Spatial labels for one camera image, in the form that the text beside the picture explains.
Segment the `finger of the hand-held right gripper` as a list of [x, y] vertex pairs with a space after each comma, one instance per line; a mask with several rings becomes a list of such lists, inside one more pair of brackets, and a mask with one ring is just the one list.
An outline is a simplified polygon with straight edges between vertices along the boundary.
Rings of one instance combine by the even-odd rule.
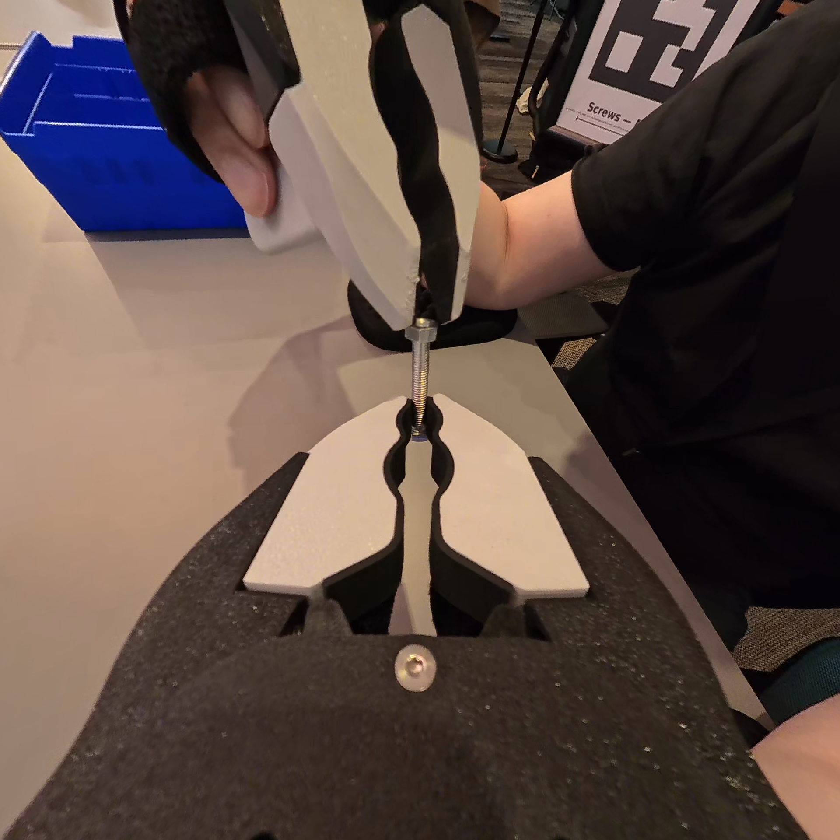
[[319, 231], [388, 326], [403, 330], [413, 320], [421, 239], [373, 96], [362, 2], [279, 6], [300, 80], [280, 95], [269, 118], [280, 163], [269, 252]]
[[464, 306], [480, 193], [480, 84], [462, 3], [371, 3], [374, 100], [397, 155], [421, 245], [419, 276], [439, 323]]

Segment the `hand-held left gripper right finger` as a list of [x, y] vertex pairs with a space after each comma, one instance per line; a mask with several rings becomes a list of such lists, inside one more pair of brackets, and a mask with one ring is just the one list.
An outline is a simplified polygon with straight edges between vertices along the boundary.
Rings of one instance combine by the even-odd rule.
[[432, 445], [429, 570], [467, 615], [584, 597], [590, 584], [522, 448], [443, 394], [427, 401]]

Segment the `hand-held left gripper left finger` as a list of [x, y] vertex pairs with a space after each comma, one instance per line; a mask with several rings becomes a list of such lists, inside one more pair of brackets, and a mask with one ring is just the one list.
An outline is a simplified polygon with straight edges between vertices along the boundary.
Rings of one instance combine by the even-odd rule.
[[406, 400], [333, 430], [302, 462], [243, 579], [251, 592], [324, 597], [345, 615], [392, 599], [403, 575]]

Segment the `blue plastic bin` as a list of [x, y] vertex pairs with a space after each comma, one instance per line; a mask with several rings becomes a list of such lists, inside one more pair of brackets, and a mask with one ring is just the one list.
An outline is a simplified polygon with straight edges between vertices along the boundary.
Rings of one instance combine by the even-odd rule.
[[119, 39], [30, 33], [2, 81], [1, 134], [84, 232], [246, 227], [169, 141]]

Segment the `steel bolt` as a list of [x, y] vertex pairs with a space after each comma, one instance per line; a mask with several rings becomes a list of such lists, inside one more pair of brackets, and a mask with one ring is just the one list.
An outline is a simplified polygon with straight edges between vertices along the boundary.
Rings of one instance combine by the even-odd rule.
[[412, 345], [412, 400], [415, 408], [413, 440], [427, 440], [424, 418], [428, 391], [429, 354], [432, 343], [411, 343]]

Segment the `person's right forearm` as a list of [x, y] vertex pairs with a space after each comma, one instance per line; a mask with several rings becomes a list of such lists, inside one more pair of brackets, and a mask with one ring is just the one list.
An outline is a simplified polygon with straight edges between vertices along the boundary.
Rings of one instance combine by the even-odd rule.
[[465, 303], [518, 309], [619, 271], [602, 263], [585, 237], [572, 174], [501, 200], [480, 183]]

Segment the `person's left forearm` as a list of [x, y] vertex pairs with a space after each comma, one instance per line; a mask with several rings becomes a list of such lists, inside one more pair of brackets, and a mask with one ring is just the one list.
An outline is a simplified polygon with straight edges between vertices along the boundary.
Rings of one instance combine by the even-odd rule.
[[752, 756], [808, 837], [839, 838], [838, 696], [782, 723]]

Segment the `black mesh elbow pad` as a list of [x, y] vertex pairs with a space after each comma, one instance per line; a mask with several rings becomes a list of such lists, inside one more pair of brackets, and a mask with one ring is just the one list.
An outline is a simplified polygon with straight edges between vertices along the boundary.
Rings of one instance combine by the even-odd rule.
[[[376, 312], [352, 281], [347, 289], [353, 325], [372, 347], [392, 353], [409, 353], [411, 344], [404, 332], [395, 331]], [[493, 311], [465, 305], [457, 320], [439, 325], [433, 349], [449, 349], [488, 343], [509, 335], [518, 320], [518, 311]]]

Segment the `person's right hand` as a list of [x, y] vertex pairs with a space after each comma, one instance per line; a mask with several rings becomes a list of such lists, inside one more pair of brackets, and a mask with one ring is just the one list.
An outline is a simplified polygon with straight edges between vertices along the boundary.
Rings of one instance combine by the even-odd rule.
[[184, 101], [194, 139], [237, 203], [254, 217], [272, 213], [276, 162], [249, 77], [226, 66], [198, 71]]

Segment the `black pole stand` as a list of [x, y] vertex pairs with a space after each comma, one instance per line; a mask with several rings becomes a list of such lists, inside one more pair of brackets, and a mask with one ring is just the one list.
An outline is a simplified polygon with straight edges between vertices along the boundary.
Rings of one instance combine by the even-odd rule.
[[518, 150], [513, 143], [508, 141], [508, 133], [511, 126], [513, 114], [517, 110], [517, 101], [522, 91], [522, 83], [524, 82], [524, 78], [529, 68], [533, 48], [539, 35], [539, 31], [544, 18], [545, 9], [546, 6], [548, 6], [548, 4], [548, 1], [540, 1], [538, 3], [537, 12], [534, 16], [530, 37], [528, 39], [527, 46], [524, 50], [524, 54], [519, 67], [517, 81], [514, 86], [511, 99], [509, 101], [507, 115], [502, 125], [500, 134], [495, 139], [485, 140], [482, 145], [481, 153], [488, 161], [499, 163], [502, 165], [509, 165], [511, 163], [515, 163], [518, 160]]

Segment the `black sign easel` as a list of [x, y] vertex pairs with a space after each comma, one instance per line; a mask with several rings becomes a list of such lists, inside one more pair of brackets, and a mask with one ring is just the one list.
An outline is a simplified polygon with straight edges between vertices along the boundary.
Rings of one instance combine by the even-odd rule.
[[562, 79], [564, 72], [572, 68], [570, 56], [577, 28], [574, 17], [568, 27], [561, 28], [528, 94], [532, 145], [528, 159], [519, 169], [534, 184], [568, 172], [592, 147], [593, 142], [582, 134], [557, 129], [555, 125], [566, 97]]

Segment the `framed marker sign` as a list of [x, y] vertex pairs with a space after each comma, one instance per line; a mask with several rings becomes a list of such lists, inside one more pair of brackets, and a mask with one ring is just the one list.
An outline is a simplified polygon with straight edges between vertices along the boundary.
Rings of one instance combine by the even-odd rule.
[[573, 147], [611, 144], [734, 46], [776, 19], [782, 2], [571, 2], [531, 105], [537, 135]]

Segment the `person's black shirt torso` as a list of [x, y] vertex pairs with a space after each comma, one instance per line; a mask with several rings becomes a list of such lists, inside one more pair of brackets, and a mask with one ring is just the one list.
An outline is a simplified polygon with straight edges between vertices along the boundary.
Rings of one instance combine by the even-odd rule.
[[811, 2], [571, 173], [637, 272], [567, 391], [728, 649], [751, 606], [838, 607], [836, 185], [774, 274], [838, 35]]

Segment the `teal office chair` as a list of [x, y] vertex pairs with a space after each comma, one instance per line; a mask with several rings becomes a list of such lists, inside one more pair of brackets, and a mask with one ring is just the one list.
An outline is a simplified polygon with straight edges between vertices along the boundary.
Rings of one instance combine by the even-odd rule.
[[839, 693], [839, 638], [823, 639], [784, 665], [759, 698], [776, 726]]

